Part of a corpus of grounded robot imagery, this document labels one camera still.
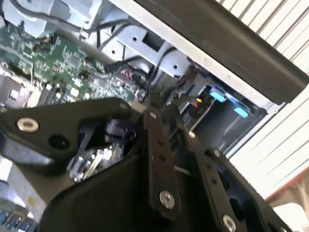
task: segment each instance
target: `black metal bracket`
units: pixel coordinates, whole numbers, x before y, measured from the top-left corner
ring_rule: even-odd
[[[161,113],[150,107],[141,116],[143,197],[150,219],[174,221],[181,212],[169,138],[162,131]]]
[[[118,98],[12,110],[0,115],[0,153],[37,171],[59,173],[65,170],[79,148],[82,122],[128,120],[132,112],[129,105]],[[34,120],[38,128],[33,132],[18,128],[21,118]]]

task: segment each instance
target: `mounting hole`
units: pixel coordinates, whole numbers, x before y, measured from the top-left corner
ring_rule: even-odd
[[[234,198],[230,199],[230,204],[231,204],[231,207],[233,209],[233,212],[234,212],[236,218],[240,222],[242,222],[245,219],[245,211],[244,211],[242,205],[240,204],[239,201],[237,201]]]
[[[70,142],[62,134],[54,134],[49,137],[49,145],[58,150],[64,150],[70,147]]]
[[[214,178],[212,178],[211,181],[213,182],[214,185],[217,184],[217,181]]]

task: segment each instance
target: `silver screw head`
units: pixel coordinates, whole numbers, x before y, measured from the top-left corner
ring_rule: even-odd
[[[154,112],[150,112],[150,116],[156,118],[156,114]]]
[[[216,157],[220,158],[220,156],[221,156],[220,151],[218,151],[217,149],[214,149],[213,152],[214,152],[214,154],[216,155]]]
[[[229,215],[223,216],[223,223],[225,227],[227,227],[228,231],[235,232],[236,231],[236,224],[234,220]]]
[[[39,124],[32,118],[23,117],[17,121],[17,127],[24,132],[36,132],[39,129]]]
[[[175,199],[169,191],[161,191],[159,194],[161,204],[167,209],[172,209],[175,206]]]

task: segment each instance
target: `cable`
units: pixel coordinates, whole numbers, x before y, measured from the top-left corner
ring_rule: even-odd
[[[127,26],[132,25],[131,23],[123,24],[121,27],[119,27],[113,35],[111,35],[110,38],[108,38],[106,41],[104,41],[100,47],[98,48],[99,51],[101,51],[112,39],[114,39],[118,34],[120,34]]]
[[[97,49],[100,47],[101,44],[101,32],[97,30]]]
[[[67,31],[80,32],[81,30],[81,27],[75,26],[61,18],[57,18],[57,17],[51,16],[51,15],[48,15],[42,12],[34,12],[31,10],[28,10],[24,8],[23,6],[21,6],[17,0],[9,0],[9,1],[22,14],[25,14],[27,16],[34,17],[34,18],[43,19]]]
[[[115,20],[115,21],[103,23],[103,24],[97,26],[96,31],[102,30],[102,29],[105,29],[105,28],[114,27],[114,26],[117,26],[117,25],[123,24],[123,23],[130,23],[130,21],[128,19],[118,19],[118,20]]]
[[[151,84],[151,82],[153,82],[153,80],[155,79],[155,77],[158,74],[159,68],[161,66],[162,61],[164,60],[164,58],[171,52],[175,51],[176,48],[175,47],[170,47],[168,50],[165,51],[165,53],[162,55],[162,57],[160,58],[156,68],[151,72],[151,75],[149,77],[149,83]]]

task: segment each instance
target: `screw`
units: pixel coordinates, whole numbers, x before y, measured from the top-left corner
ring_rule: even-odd
[[[120,103],[120,107],[123,108],[123,109],[127,109],[127,106],[123,103]]]
[[[216,157],[220,158],[220,156],[221,156],[220,151],[218,151],[217,149],[214,149],[213,152],[214,152],[214,154],[216,155]]]
[[[161,191],[159,195],[161,204],[167,209],[172,209],[175,206],[175,199],[169,191]]]
[[[189,136],[193,139],[195,138],[195,134],[192,131],[189,131]]]
[[[150,116],[156,118],[156,114],[154,112],[150,112]]]
[[[227,227],[228,231],[230,231],[230,232],[236,231],[236,224],[229,215],[223,216],[223,223]]]
[[[35,132],[39,129],[39,124],[32,118],[23,117],[17,121],[17,127],[24,132]]]

